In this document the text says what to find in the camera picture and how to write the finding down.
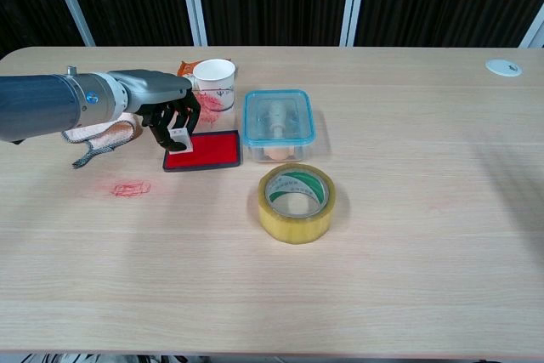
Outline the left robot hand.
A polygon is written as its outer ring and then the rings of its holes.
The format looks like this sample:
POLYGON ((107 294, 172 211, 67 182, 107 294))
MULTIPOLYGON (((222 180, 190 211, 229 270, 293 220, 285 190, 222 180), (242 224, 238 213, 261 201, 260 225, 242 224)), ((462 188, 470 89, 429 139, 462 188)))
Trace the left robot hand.
POLYGON ((188 149, 187 144, 171 137, 169 125, 186 128, 187 133, 192 134, 198 123, 201 105, 192 92, 190 80, 149 70, 110 71, 109 74, 127 91, 127 111, 141 117, 141 125, 150 129, 162 148, 169 152, 188 149))

